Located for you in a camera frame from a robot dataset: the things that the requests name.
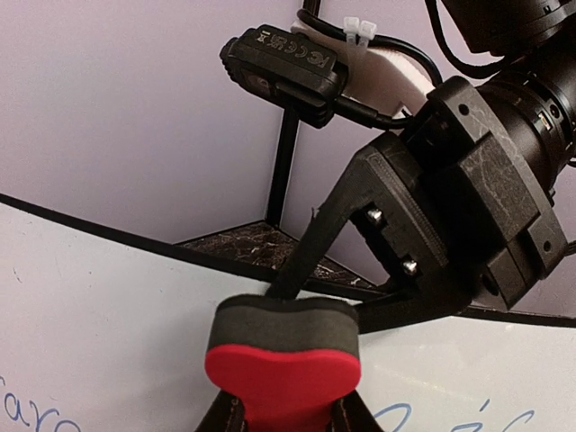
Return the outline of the red whiteboard eraser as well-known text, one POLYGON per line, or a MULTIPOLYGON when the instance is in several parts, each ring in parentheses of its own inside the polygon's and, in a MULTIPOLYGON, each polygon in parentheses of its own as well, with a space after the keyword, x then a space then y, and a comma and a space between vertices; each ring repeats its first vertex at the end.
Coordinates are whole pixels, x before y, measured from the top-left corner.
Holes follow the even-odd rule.
POLYGON ((204 361, 251 431, 323 431, 361 378, 357 313, 344 301, 242 294, 221 302, 204 361))

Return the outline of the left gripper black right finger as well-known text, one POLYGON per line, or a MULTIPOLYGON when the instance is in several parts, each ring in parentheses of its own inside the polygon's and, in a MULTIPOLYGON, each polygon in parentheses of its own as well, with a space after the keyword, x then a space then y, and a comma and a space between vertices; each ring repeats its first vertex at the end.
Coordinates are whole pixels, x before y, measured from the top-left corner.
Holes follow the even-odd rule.
POLYGON ((383 432, 374 415, 357 391, 334 402, 331 409, 331 432, 383 432))

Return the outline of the white whiteboard black frame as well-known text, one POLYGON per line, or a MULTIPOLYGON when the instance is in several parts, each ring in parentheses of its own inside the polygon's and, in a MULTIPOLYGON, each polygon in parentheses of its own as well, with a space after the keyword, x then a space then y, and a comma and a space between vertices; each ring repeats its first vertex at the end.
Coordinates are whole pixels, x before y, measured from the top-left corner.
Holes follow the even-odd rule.
MULTIPOLYGON (((262 282, 1 200, 1 428, 191 431, 219 301, 262 282)), ((360 338, 360 394, 387 431, 572 431, 575 331, 445 318, 360 338)))

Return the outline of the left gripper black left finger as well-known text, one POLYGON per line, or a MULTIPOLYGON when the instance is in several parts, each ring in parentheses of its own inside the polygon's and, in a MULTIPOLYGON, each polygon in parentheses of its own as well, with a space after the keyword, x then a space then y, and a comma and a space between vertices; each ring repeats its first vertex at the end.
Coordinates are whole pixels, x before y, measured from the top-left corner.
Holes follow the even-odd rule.
POLYGON ((247 432, 242 401, 225 391, 219 391, 197 427, 197 432, 247 432))

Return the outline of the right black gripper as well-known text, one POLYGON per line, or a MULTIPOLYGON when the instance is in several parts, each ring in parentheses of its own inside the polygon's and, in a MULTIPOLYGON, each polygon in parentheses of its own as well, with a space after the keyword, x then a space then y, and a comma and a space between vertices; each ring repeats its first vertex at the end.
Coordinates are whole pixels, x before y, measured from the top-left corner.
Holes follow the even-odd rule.
POLYGON ((379 298, 355 306, 361 335, 473 299, 510 310, 560 264, 568 240, 547 193, 481 93, 453 76, 417 118, 408 148, 384 133, 353 155, 268 295, 295 298, 347 223, 389 275, 379 298))

